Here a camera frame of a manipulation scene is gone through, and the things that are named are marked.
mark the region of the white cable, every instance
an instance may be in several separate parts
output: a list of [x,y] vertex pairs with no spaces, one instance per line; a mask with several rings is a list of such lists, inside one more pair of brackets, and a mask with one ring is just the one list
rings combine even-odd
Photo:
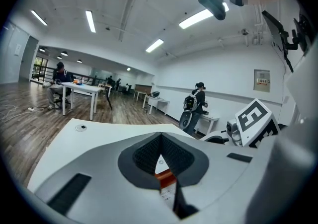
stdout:
[[6,119],[6,118],[8,117],[8,115],[9,115],[9,113],[10,113],[10,112],[14,112],[14,111],[16,111],[16,109],[17,109],[18,107],[13,106],[13,105],[2,105],[2,106],[4,106],[4,107],[13,107],[13,109],[9,110],[9,111],[8,111],[8,113],[7,113],[6,115],[5,115],[5,114],[3,114],[3,113],[0,113],[0,114],[2,114],[2,115],[3,115],[3,117],[2,117],[2,118],[0,118],[0,121],[2,121],[3,123],[6,123],[7,121],[10,121],[11,119],[13,119],[13,118],[15,118],[15,117],[17,117],[17,116],[20,116],[20,115],[24,115],[24,114],[31,114],[31,113],[42,113],[42,112],[44,111],[44,108],[39,108],[39,110],[36,110],[36,111],[30,111],[30,112],[24,112],[24,113],[21,113],[21,114],[18,114],[18,115],[12,116],[12,117],[10,117],[9,119]]
[[276,52],[276,49],[273,47],[275,53],[278,55],[278,58],[282,61],[283,65],[284,65],[284,75],[283,75],[283,93],[282,93],[282,106],[280,107],[280,111],[279,111],[279,115],[278,115],[278,120],[277,122],[279,122],[279,118],[280,118],[280,113],[282,112],[282,107],[283,107],[283,99],[284,99],[284,79],[285,79],[285,75],[286,75],[286,66],[284,61],[282,60],[282,58],[280,57],[280,55]]

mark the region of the white wall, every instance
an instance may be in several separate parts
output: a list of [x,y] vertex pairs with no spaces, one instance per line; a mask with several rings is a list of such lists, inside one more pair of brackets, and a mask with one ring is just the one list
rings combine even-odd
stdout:
[[[292,43],[292,30],[296,29],[295,24],[293,22],[293,19],[299,18],[299,5],[296,0],[280,0],[280,22],[284,26],[285,31],[289,33],[288,42]],[[298,50],[289,50],[288,51],[288,59],[290,60],[292,67],[295,69],[295,66],[298,64],[299,60],[301,59],[303,55],[303,52],[300,47],[298,47]],[[279,118],[279,123],[282,123],[284,125],[289,125],[293,110],[295,101],[290,94],[288,88],[286,87],[286,81],[291,75],[291,71],[287,65],[286,67],[286,74],[284,78],[284,99],[283,99],[283,105],[282,110]]]
[[[254,69],[269,70],[270,93],[253,90]],[[214,130],[224,130],[226,122],[254,98],[260,99],[278,119],[284,66],[271,46],[237,45],[181,57],[159,67],[156,90],[170,101],[168,115],[179,120],[183,101],[195,84],[204,82],[210,114],[220,116]],[[206,133],[208,124],[199,124]]]
[[0,33],[0,84],[19,81],[20,65],[29,34],[11,22]]
[[9,15],[8,19],[37,40],[43,39],[46,33],[48,32],[48,26],[45,26],[40,21],[34,22],[34,20],[30,20],[30,18],[28,18],[18,10],[13,11]]
[[148,73],[138,73],[136,78],[136,84],[152,85],[154,76]]
[[117,72],[115,74],[114,80],[117,81],[121,79],[121,86],[125,86],[126,84],[132,85],[131,88],[135,89],[136,86],[136,75],[130,72]]

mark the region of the power cable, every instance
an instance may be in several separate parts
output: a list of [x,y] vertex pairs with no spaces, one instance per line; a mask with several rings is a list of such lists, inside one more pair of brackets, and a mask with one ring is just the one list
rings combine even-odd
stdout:
[[24,113],[21,113],[21,114],[18,114],[18,115],[14,115],[14,116],[12,116],[12,117],[6,119],[6,118],[9,116],[9,114],[10,114],[11,112],[15,112],[18,107],[14,106],[14,105],[2,105],[2,106],[4,106],[4,107],[13,107],[12,109],[10,109],[10,110],[8,111],[7,114],[3,114],[3,113],[0,112],[0,114],[3,115],[3,117],[0,118],[0,121],[1,121],[2,123],[6,123],[6,122],[10,121],[11,119],[13,119],[13,118],[15,118],[15,117],[18,117],[18,116],[20,116],[20,115],[31,114],[31,113],[42,113],[42,112],[44,111],[44,108],[39,108],[38,110],[35,110],[34,108],[29,108],[28,110],[30,110],[30,111],[28,111],[28,112],[24,112]]

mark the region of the white table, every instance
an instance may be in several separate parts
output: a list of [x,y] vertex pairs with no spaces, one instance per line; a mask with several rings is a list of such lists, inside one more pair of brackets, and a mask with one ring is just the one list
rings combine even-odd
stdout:
[[[78,132],[77,125],[85,125],[87,129]],[[71,119],[45,150],[27,188],[34,193],[53,173],[90,149],[152,132],[171,132],[193,138],[173,124],[122,125]],[[167,169],[167,164],[161,162],[156,173]]]
[[91,86],[91,85],[78,85],[71,82],[62,83],[63,85],[63,115],[65,115],[65,95],[66,95],[66,88],[71,88],[71,109],[73,109],[73,95],[74,90],[84,91],[91,93],[91,102],[90,102],[90,116],[89,118],[93,120],[93,112],[96,113],[97,101],[98,101],[98,93],[103,90],[100,87]]
[[[214,122],[218,121],[219,118],[220,117],[217,116],[217,115],[201,115],[200,116],[200,119],[210,121],[210,125],[209,125],[209,128],[208,128],[207,134],[209,134],[211,132]],[[198,127],[198,125],[196,125],[195,133],[198,133],[198,130],[199,130],[199,127]]]
[[147,95],[146,95],[146,96],[145,96],[145,99],[144,99],[143,108],[145,107],[146,98],[148,98],[149,100],[152,100],[152,102],[151,102],[151,104],[150,104],[150,110],[149,110],[149,114],[150,114],[150,115],[151,115],[151,110],[153,109],[154,101],[167,103],[167,107],[165,108],[165,113],[164,113],[164,115],[167,114],[170,101],[164,100],[164,99],[159,99],[159,98],[153,98],[153,97],[150,97],[150,96],[147,96]]
[[136,94],[136,93],[137,93],[137,99],[136,99],[136,101],[138,101],[139,93],[147,95],[147,93],[144,92],[144,91],[135,91],[135,92],[134,92],[134,97],[133,97],[133,99],[135,98],[135,94]]
[[108,89],[108,97],[110,96],[110,90],[111,90],[111,88],[112,88],[112,86],[111,86],[110,84],[99,83],[99,84],[98,84],[98,87],[104,88],[105,90],[106,90],[106,87],[108,87],[108,88],[109,88],[109,89]]

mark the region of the table leg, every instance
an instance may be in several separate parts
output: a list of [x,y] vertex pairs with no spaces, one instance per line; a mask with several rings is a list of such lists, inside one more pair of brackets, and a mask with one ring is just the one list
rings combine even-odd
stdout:
[[91,101],[90,101],[90,116],[89,116],[90,120],[93,120],[94,100],[95,100],[95,93],[92,93]]
[[74,98],[74,89],[72,88],[72,92],[71,92],[71,109],[73,109],[73,98]]
[[96,97],[95,97],[94,113],[96,113],[97,102],[98,102],[98,92],[96,93]]
[[208,133],[207,133],[207,134],[211,133],[213,123],[214,123],[214,121],[210,121],[210,126],[209,126],[209,129],[208,129]]
[[145,99],[144,99],[144,104],[143,104],[143,108],[145,107],[145,102],[146,102],[146,97],[145,97]]
[[62,97],[62,109],[63,109],[63,115],[65,115],[65,95],[66,95],[66,87],[63,85],[63,97]]
[[170,102],[168,102],[168,105],[167,105],[167,107],[165,108],[165,113],[164,113],[164,115],[166,115],[166,114],[167,114],[168,109],[169,109],[169,105],[170,105]]

